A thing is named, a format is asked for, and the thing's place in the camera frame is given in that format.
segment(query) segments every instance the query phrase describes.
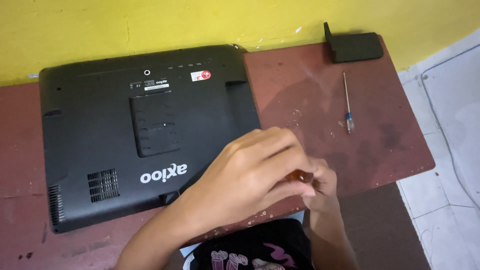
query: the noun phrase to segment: vent slot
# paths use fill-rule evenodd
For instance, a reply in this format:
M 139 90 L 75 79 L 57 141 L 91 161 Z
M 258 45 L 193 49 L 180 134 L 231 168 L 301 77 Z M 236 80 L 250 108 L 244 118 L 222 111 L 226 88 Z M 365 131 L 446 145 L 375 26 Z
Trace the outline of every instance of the vent slot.
M 99 202 L 120 196 L 115 169 L 95 172 L 87 175 L 90 188 L 90 200 Z
M 52 225 L 57 226 L 60 222 L 65 220 L 65 213 L 63 212 L 63 202 L 60 194 L 60 185 L 56 184 L 49 186 L 48 193 L 48 205 L 50 209 L 50 218 Z

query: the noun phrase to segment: red table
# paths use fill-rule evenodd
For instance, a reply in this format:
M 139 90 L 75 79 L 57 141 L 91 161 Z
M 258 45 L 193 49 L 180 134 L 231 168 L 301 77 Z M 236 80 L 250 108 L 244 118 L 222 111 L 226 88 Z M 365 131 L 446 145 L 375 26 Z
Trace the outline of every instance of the red table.
M 333 65 L 325 43 L 248 53 L 245 63 L 263 128 L 291 129 L 325 158 L 347 196 L 435 167 L 386 48 L 379 60 Z M 356 131 L 345 127 L 347 74 Z M 55 235 L 48 227 L 38 85 L 0 88 L 0 270 L 103 270 L 161 209 Z M 191 243 L 304 209 L 290 197 Z

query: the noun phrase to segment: screwdriver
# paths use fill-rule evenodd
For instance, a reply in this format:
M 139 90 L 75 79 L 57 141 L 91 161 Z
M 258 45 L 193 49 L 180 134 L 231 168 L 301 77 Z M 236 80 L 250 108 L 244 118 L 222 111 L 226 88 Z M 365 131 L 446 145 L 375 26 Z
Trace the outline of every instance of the screwdriver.
M 353 124 L 352 114 L 350 113 L 350 103 L 348 102 L 347 79 L 345 77 L 345 71 L 343 72 L 343 82 L 345 83 L 345 94 L 347 95 L 347 129 L 348 133 L 350 134 L 355 130 L 355 125 Z

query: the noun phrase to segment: black computer back panel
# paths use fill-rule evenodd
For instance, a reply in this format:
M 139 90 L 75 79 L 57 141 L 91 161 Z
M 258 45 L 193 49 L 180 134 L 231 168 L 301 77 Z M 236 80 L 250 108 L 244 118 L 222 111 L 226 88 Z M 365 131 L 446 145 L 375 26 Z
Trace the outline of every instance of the black computer back panel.
M 166 205 L 227 143 L 260 128 L 243 52 L 208 46 L 42 70 L 52 231 Z

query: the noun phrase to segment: white tiled floor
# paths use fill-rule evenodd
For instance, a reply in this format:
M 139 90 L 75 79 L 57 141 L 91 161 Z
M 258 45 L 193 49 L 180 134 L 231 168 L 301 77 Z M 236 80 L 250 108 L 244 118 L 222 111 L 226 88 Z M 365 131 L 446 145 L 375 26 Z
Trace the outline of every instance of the white tiled floor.
M 398 74 L 436 163 L 431 171 L 397 182 L 434 270 L 480 269 L 480 210 L 457 179 L 442 123 L 437 122 L 420 76 L 477 44 L 480 30 Z

